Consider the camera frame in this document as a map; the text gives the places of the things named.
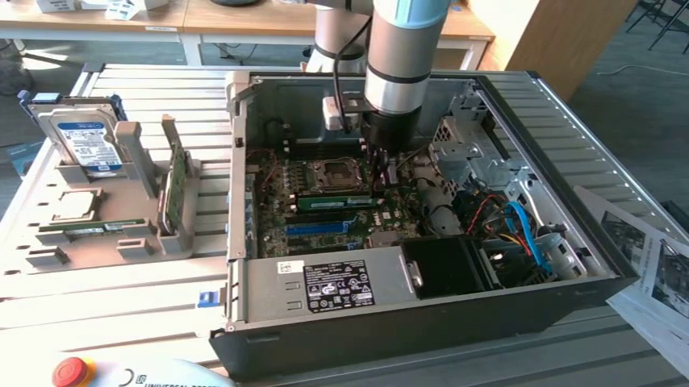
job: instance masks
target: metal table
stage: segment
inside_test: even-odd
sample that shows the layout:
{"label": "metal table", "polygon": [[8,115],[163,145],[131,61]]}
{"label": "metal table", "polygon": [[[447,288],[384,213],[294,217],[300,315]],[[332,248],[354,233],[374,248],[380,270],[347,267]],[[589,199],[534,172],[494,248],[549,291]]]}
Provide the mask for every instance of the metal table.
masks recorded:
{"label": "metal table", "polygon": [[[40,350],[91,357],[151,354],[187,359],[223,371],[207,340],[194,334],[220,324],[219,311],[195,310],[194,304],[198,291],[216,288],[227,274],[226,196],[232,134],[224,78],[232,69],[112,64],[97,73],[80,75],[72,94],[116,93],[123,97],[129,120],[141,122],[141,142],[153,160],[169,158],[159,127],[160,116],[167,113],[176,118],[182,142],[192,157],[203,161],[194,259],[27,275],[32,267],[16,249],[24,249],[23,234],[27,227],[33,227],[28,209],[41,202],[51,190],[47,185],[56,184],[49,171],[57,155],[45,143],[0,223],[5,250],[0,277],[4,347],[36,343]],[[526,73],[482,74],[494,82],[570,184],[582,185],[688,241],[674,220],[542,80]],[[306,380],[338,385],[391,381],[396,385],[686,383],[606,306],[574,312],[537,335],[314,372],[260,385]]]}

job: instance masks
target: red button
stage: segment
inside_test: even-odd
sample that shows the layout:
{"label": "red button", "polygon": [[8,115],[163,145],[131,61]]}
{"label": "red button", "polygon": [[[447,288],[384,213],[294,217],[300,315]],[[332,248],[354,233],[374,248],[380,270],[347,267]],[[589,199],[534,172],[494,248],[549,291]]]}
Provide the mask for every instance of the red button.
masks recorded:
{"label": "red button", "polygon": [[53,370],[53,385],[56,387],[76,387],[87,377],[88,365],[79,357],[60,361]]}

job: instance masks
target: white box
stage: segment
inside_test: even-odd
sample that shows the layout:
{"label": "white box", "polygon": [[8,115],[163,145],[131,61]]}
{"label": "white box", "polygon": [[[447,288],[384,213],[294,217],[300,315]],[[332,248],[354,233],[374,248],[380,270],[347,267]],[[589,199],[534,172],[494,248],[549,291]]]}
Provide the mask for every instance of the white box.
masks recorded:
{"label": "white box", "polygon": [[115,0],[81,0],[80,7],[83,10],[107,10],[109,3]]}
{"label": "white box", "polygon": [[169,4],[169,0],[131,0],[139,10],[151,10]]}
{"label": "white box", "polygon": [[36,0],[36,5],[44,14],[76,10],[75,0]]}

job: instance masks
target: green ram module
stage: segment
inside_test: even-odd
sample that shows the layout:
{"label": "green ram module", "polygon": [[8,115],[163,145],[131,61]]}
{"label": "green ram module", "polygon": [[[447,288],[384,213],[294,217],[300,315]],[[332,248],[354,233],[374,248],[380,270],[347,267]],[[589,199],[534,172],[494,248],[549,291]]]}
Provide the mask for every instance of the green ram module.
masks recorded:
{"label": "green ram module", "polygon": [[298,197],[298,210],[351,210],[375,206],[375,199],[367,195],[302,196]]}
{"label": "green ram module", "polygon": [[167,235],[173,235],[182,224],[186,187],[186,158],[188,154],[178,143],[172,144],[169,171],[164,179],[164,192],[159,200],[159,224]]}
{"label": "green ram module", "polygon": [[144,219],[101,220],[97,222],[77,222],[40,226],[39,232],[64,231],[67,235],[103,235],[121,232],[121,227],[128,224],[143,224]]}

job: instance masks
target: power supply label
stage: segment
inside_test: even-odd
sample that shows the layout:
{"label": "power supply label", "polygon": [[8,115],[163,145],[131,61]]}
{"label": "power supply label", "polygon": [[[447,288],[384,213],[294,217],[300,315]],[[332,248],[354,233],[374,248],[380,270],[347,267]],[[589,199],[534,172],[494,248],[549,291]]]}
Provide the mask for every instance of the power supply label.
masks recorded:
{"label": "power supply label", "polygon": [[303,266],[303,281],[314,313],[375,305],[363,260]]}

